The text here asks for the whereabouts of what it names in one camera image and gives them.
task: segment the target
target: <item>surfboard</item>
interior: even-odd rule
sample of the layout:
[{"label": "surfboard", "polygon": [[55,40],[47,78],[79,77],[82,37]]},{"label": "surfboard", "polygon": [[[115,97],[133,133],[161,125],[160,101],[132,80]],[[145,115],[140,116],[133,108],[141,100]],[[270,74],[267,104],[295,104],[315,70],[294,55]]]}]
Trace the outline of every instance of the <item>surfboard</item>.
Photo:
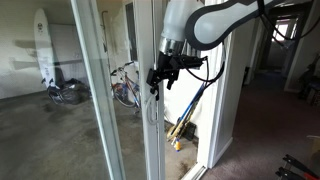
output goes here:
[{"label": "surfboard", "polygon": [[56,71],[48,20],[43,9],[38,9],[34,17],[34,38],[42,83],[56,87]]}]

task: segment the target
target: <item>bicycle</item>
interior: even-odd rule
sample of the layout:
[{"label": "bicycle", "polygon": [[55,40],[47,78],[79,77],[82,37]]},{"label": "bicycle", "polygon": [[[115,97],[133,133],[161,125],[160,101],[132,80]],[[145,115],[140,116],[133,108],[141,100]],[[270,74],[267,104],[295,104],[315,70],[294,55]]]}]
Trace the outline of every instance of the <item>bicycle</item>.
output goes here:
[{"label": "bicycle", "polygon": [[133,82],[129,77],[128,73],[125,71],[125,67],[129,66],[134,62],[125,63],[122,67],[118,67],[112,73],[111,76],[120,76],[120,79],[123,81],[122,83],[116,83],[112,85],[112,90],[114,93],[114,97],[124,106],[133,108],[135,107],[137,111],[135,114],[140,111],[140,86]]}]

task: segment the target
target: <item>bicycle wheel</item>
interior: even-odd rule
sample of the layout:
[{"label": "bicycle wheel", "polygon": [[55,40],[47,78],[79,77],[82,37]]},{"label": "bicycle wheel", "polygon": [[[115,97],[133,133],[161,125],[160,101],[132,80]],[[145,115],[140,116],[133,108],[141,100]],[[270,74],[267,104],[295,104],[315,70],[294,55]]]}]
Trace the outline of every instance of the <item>bicycle wheel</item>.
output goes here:
[{"label": "bicycle wheel", "polygon": [[126,86],[122,83],[117,83],[116,85],[113,86],[113,92],[114,92],[114,97],[124,106],[126,107],[134,107],[135,102],[134,100],[129,99],[129,93],[130,95],[133,96],[132,92],[124,88],[123,86]]}]

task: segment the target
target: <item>glass panel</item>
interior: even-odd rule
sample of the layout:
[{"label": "glass panel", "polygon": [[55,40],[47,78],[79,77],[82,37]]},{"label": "glass panel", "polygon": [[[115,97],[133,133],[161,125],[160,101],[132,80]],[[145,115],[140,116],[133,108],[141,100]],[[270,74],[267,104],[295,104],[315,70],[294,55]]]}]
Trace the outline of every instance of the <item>glass panel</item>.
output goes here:
[{"label": "glass panel", "polygon": [[110,72],[110,89],[127,179],[146,179],[143,124],[140,111],[139,66],[132,2],[99,0]]},{"label": "glass panel", "polygon": [[109,179],[70,2],[0,14],[0,179]]}]

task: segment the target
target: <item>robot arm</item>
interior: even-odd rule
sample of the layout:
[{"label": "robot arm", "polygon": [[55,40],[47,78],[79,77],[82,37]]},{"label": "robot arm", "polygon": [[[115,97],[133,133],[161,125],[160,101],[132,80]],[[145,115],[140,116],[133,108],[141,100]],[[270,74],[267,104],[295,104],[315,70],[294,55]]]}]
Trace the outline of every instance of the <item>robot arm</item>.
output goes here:
[{"label": "robot arm", "polygon": [[170,89],[178,79],[179,69],[200,67],[205,60],[181,55],[185,40],[196,50],[213,49],[232,30],[282,1],[229,0],[204,6],[197,0],[171,0],[164,17],[158,66],[149,71],[147,79],[151,92],[157,90],[157,84],[163,79],[169,79],[167,88]]}]

